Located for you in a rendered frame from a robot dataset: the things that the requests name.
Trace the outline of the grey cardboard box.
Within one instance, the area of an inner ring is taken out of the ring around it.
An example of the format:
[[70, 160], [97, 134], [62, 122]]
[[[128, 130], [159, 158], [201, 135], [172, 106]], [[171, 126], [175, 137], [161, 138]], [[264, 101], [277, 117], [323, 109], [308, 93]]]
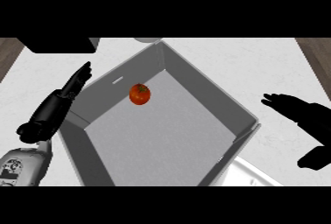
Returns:
[[[149, 101], [130, 101], [143, 84]], [[82, 89], [59, 129], [82, 186], [208, 186], [258, 119], [165, 42]]]

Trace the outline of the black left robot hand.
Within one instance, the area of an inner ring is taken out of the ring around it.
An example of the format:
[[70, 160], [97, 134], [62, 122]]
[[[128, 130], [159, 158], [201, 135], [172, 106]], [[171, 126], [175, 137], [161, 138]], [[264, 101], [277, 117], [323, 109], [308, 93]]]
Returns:
[[17, 129], [19, 140], [26, 144], [51, 138], [66, 118], [70, 104], [91, 77], [90, 62], [73, 72], [65, 86], [56, 89], [39, 103], [26, 123]]

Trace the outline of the white glossy tray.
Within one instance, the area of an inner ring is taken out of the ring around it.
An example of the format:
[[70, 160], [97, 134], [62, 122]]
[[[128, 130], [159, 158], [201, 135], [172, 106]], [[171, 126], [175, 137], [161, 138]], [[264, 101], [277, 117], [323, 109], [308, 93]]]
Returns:
[[240, 157], [232, 161], [217, 186], [282, 186]]

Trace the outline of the black appliance block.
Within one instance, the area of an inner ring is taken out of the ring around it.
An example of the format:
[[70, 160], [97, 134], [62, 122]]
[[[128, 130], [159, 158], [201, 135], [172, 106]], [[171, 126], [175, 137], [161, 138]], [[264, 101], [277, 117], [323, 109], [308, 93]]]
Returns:
[[94, 53], [99, 38], [19, 38], [32, 53]]

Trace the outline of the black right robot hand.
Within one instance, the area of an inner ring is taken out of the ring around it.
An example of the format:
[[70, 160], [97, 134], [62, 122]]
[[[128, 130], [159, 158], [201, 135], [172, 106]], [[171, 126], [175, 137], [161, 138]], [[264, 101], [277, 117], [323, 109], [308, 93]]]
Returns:
[[319, 171], [331, 165], [331, 108], [288, 94], [264, 94], [261, 104], [288, 118], [320, 143], [297, 160], [297, 166]]

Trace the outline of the red tomato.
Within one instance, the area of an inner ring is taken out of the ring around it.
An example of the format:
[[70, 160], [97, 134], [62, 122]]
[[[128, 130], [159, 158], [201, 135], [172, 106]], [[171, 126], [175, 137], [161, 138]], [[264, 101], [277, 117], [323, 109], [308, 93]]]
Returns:
[[128, 90], [128, 99], [135, 105], [143, 105], [150, 99], [150, 90], [143, 84], [135, 84]]

